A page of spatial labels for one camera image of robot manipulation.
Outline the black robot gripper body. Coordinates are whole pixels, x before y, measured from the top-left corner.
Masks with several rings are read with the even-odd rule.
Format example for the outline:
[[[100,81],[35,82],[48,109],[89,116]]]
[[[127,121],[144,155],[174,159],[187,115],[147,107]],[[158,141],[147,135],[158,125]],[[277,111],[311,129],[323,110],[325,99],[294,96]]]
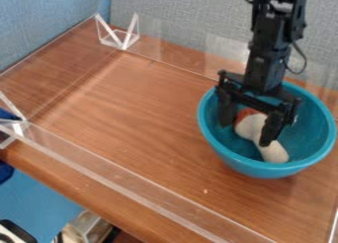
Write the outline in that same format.
[[[289,124],[294,123],[301,100],[282,85],[289,57],[289,48],[267,52],[252,50],[243,75],[224,69],[218,72],[215,95],[218,98],[218,90],[223,89],[234,96],[236,116],[239,105],[244,105],[263,114],[287,112]]]

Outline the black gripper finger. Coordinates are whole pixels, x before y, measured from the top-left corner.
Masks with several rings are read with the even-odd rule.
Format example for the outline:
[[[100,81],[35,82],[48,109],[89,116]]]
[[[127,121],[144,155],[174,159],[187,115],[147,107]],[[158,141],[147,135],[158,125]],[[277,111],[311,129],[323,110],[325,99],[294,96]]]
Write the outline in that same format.
[[[271,145],[271,143],[279,138],[283,128],[289,125],[287,112],[271,111],[266,114],[266,117],[259,139],[259,144],[263,147]]]
[[[234,96],[223,89],[218,90],[218,117],[223,127],[228,126],[236,117],[236,102]]]

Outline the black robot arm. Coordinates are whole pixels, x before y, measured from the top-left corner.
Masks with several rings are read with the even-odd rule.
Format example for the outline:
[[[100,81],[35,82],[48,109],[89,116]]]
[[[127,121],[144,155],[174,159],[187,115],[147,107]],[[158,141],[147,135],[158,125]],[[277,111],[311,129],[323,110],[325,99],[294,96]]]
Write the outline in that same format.
[[[267,115],[259,144],[275,141],[295,122],[301,99],[283,87],[290,71],[290,53],[303,38],[306,0],[246,0],[252,5],[250,56],[243,74],[218,72],[215,86],[218,118],[223,126],[235,122],[240,105]]]

